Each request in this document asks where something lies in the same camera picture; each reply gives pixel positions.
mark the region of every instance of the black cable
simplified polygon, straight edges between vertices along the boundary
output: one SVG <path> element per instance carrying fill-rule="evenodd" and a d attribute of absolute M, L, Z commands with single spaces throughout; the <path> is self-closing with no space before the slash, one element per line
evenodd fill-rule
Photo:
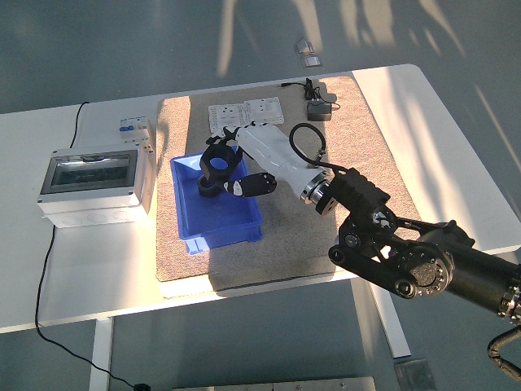
<path fill-rule="evenodd" d="M 76 113 L 76 127 L 74 128 L 74 137 L 72 137 L 71 146 L 69 148 L 72 148 L 74 142 L 76 141 L 76 136 L 78 134 L 78 117 L 80 116 L 81 108 L 83 108 L 83 106 L 85 106 L 88 103 L 90 102 L 84 102 L 81 104 L 80 108 L 78 108 L 78 112 Z"/>
<path fill-rule="evenodd" d="M 339 110 L 340 109 L 340 105 L 336 102 L 330 102 L 329 100 L 325 100 L 321 95 L 320 95 L 320 87 L 315 87 L 314 88 L 316 91 L 315 91 L 315 94 L 317 95 L 317 97 L 322 101 L 322 102 L 326 102 L 326 103 L 330 103 L 330 104 L 334 104 L 336 105 L 337 107 L 336 108 L 331 108 L 331 110 L 333 111 L 336 111 L 336 110 Z"/>
<path fill-rule="evenodd" d="M 52 238 L 50 240 L 49 249 L 47 250 L 46 259 L 43 262 L 43 272 L 42 272 L 42 277 L 40 278 L 40 283 L 38 285 L 38 294 L 37 294 L 37 299 L 36 299 L 36 312 L 34 314 L 34 325 L 36 326 L 36 331 L 37 331 L 38 335 L 43 340 L 45 340 L 47 342 L 50 342 L 51 344 L 60 347 L 61 349 L 65 350 L 67 353 L 71 354 L 72 356 L 74 356 L 76 358 L 79 358 L 80 360 L 83 360 L 83 361 L 89 363 L 94 368 L 98 369 L 99 371 L 103 371 L 103 372 L 107 373 L 112 379 L 119 380 L 119 381 L 122 381 L 122 382 L 126 383 L 129 387 L 131 387 L 133 389 L 134 386 L 131 385 L 127 380 L 121 379 L 120 377 L 114 376 L 110 371 L 108 371 L 106 369 L 103 369 L 101 367 L 98 367 L 92 361 L 90 361 L 88 358 L 82 357 L 79 354 L 75 354 L 70 349 L 68 349 L 65 346 L 63 346 L 62 344 L 60 344 L 59 342 L 56 342 L 55 340 L 47 338 L 46 336 L 44 336 L 42 334 L 42 331 L 40 330 L 40 324 L 38 323 L 38 314 L 40 312 L 40 296 L 42 295 L 42 285 L 43 285 L 43 279 L 45 278 L 45 275 L 46 275 L 47 262 L 49 261 L 49 255 L 50 255 L 50 252 L 51 252 L 51 250 L 53 248 L 53 245 L 55 243 L 55 235 L 56 235 L 56 226 L 53 226 L 53 228 L 52 228 Z"/>
<path fill-rule="evenodd" d="M 330 102 L 329 100 L 325 100 L 320 95 L 320 86 L 313 88 L 313 82 L 311 81 L 311 79 L 306 78 L 306 84 L 298 83 L 298 82 L 280 84 L 281 87 L 288 87 L 288 86 L 293 86 L 293 85 L 298 85 L 298 86 L 304 87 L 304 98 L 306 100 L 320 99 L 323 102 L 334 104 L 337 106 L 336 108 L 332 108 L 332 110 L 336 111 L 336 110 L 340 109 L 340 105 L 338 103 Z"/>
<path fill-rule="evenodd" d="M 341 165 L 333 165 L 331 163 L 324 163 L 319 160 L 312 160 L 312 159 L 309 159 L 304 153 L 302 153 L 300 151 L 300 149 L 295 145 L 295 140 L 293 139 L 295 137 L 295 132 L 300 128 L 309 128 L 313 132 L 315 132 L 317 134 L 317 136 L 320 138 L 323 151 L 326 150 L 326 138 L 324 137 L 324 135 L 322 134 L 322 132 L 320 130 L 318 130 L 315 126 L 313 126 L 311 124 L 306 124 L 305 122 L 302 122 L 300 124 L 295 125 L 293 127 L 293 129 L 291 129 L 291 132 L 290 132 L 290 135 L 288 136 L 288 138 L 290 141 L 291 148 L 293 149 L 293 151 L 295 151 L 295 153 L 303 161 L 305 161 L 306 163 L 309 163 L 311 165 L 318 165 L 320 167 L 326 167 L 328 169 L 332 169 L 335 174 L 337 174 L 338 172 L 346 173 L 348 171 L 348 169 L 346 169 L 345 167 L 342 167 Z"/>
<path fill-rule="evenodd" d="M 512 330 L 497 336 L 488 344 L 488 356 L 490 359 L 503 371 L 503 373 L 517 381 L 521 381 L 521 368 L 502 358 L 499 354 L 499 349 L 520 337 L 521 326 L 517 326 Z"/>
<path fill-rule="evenodd" d="M 306 84 L 294 82 L 294 83 L 282 83 L 280 86 L 288 87 L 288 86 L 293 86 L 293 85 L 298 85 L 298 86 L 304 87 L 304 98 L 306 100 L 317 99 L 317 94 L 315 92 L 315 89 L 313 88 L 313 82 L 311 81 L 311 79 L 306 77 Z"/>

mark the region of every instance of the blue bin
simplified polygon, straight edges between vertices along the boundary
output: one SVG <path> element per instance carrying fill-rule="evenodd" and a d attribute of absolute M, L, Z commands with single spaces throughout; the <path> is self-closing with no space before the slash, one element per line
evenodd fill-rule
<path fill-rule="evenodd" d="M 255 198 L 242 198 L 222 191 L 213 198 L 202 197 L 197 179 L 202 154 L 176 157 L 170 161 L 176 196 L 179 237 L 190 255 L 238 242 L 262 239 L 261 210 Z M 248 175 L 241 160 L 232 180 Z"/>

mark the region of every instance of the table top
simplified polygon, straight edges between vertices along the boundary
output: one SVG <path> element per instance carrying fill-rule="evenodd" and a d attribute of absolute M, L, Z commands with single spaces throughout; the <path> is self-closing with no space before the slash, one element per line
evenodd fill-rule
<path fill-rule="evenodd" d="M 353 76 L 395 157 L 422 219 L 455 219 L 488 253 L 521 245 L 521 223 L 421 71 L 412 65 L 346 72 Z M 323 75 L 320 77 L 338 76 Z M 249 88 L 282 81 L 231 86 Z M 166 98 L 222 89 L 92 103 L 81 110 L 75 146 L 120 143 L 119 120 L 155 125 Z M 0 115 L 0 332 L 33 327 L 37 286 L 52 223 L 36 200 L 50 154 L 71 142 L 78 106 Z M 165 300 L 155 278 L 155 197 L 144 222 L 57 231 L 43 285 L 43 325 L 98 319 L 220 298 L 214 292 Z M 255 287 L 236 295 L 322 279 Z"/>

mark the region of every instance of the gray concrete floor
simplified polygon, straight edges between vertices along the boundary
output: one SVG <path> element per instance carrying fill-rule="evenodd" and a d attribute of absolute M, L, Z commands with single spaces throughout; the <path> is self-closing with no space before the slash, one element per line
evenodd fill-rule
<path fill-rule="evenodd" d="M 416 64 L 521 217 L 521 2 L 1 7 L 0 113 Z M 323 68 L 301 68 L 293 51 L 301 37 L 319 49 Z M 374 376 L 378 390 L 399 389 L 374 309 L 361 314 L 352 292 L 351 282 L 338 282 L 118 317 L 112 370 L 154 390 L 341 376 Z M 519 388 L 486 355 L 507 323 L 449 294 L 395 304 L 413 358 L 429 361 L 439 389 Z M 92 322 L 46 332 L 91 354 Z M 2 335 L 0 347 L 0 389 L 88 389 L 88 366 L 34 331 Z"/>

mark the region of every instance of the small black box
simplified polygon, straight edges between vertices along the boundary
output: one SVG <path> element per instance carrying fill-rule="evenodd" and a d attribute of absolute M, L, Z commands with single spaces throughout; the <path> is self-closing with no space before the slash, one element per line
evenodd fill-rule
<path fill-rule="evenodd" d="M 320 99 L 308 102 L 308 121 L 331 121 L 331 103 Z"/>

